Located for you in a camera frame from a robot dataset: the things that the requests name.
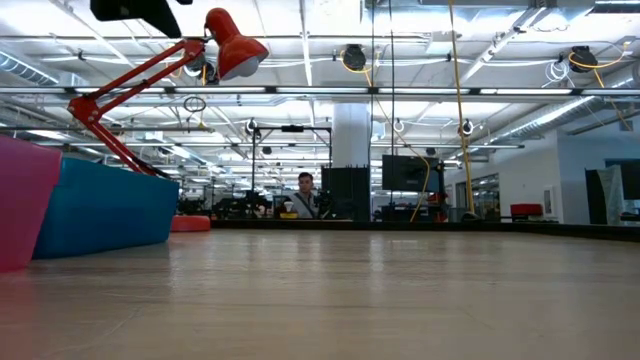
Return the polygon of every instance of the person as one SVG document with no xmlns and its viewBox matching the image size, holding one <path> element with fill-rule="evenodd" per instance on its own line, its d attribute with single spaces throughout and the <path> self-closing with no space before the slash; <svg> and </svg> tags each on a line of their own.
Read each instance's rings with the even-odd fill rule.
<svg viewBox="0 0 640 360">
<path fill-rule="evenodd" d="M 292 212 L 298 213 L 298 219 L 315 219 L 318 207 L 313 200 L 313 175 L 303 172 L 298 175 L 298 192 L 290 196 L 293 202 Z"/>
</svg>

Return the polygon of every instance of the wooden floor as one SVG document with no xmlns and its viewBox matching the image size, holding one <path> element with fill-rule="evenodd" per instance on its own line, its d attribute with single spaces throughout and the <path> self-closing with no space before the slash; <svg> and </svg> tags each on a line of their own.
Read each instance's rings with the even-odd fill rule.
<svg viewBox="0 0 640 360">
<path fill-rule="evenodd" d="M 640 245 L 223 231 L 0 275 L 0 359 L 638 359 Z"/>
</svg>

